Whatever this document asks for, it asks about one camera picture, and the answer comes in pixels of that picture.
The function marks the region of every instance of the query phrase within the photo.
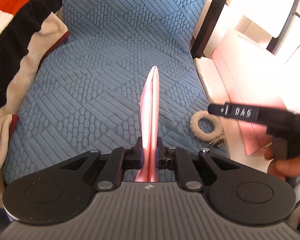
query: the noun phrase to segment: beige hair tie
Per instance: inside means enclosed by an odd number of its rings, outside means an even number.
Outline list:
[[[207,119],[214,125],[214,130],[211,133],[205,133],[199,128],[199,120]],[[190,119],[190,128],[197,138],[210,142],[216,139],[222,133],[222,123],[218,117],[211,115],[208,111],[198,111]]]

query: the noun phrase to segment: pink fabric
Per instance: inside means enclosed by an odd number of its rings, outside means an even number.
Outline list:
[[[286,109],[279,83],[282,66],[253,40],[229,29],[213,51],[212,59],[232,103]],[[271,141],[265,126],[238,123],[248,155]]]
[[[150,70],[140,98],[143,168],[135,181],[158,181],[156,147],[159,119],[159,72],[156,66]]]

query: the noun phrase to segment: blue quilted mat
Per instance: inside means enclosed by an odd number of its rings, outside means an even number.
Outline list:
[[[192,153],[206,146],[189,128],[192,114],[208,106],[189,52],[204,3],[63,0],[72,36],[44,60],[21,106],[5,162],[7,183],[92,148],[110,153],[135,144],[140,95],[153,65],[164,145]],[[207,122],[200,126],[212,130]],[[161,181],[173,179],[170,172],[159,174]]]

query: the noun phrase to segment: pink paper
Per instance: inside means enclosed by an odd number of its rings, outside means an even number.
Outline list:
[[[135,181],[158,181],[156,148],[159,119],[159,72],[156,66],[150,70],[140,98],[143,168]]]

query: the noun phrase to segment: ribbed gray surface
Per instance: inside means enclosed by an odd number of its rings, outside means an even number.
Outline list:
[[[123,182],[118,190],[99,193],[76,218],[48,227],[12,223],[0,240],[71,239],[206,239],[291,240],[298,233],[281,223],[249,228],[217,215],[199,193],[176,182]]]

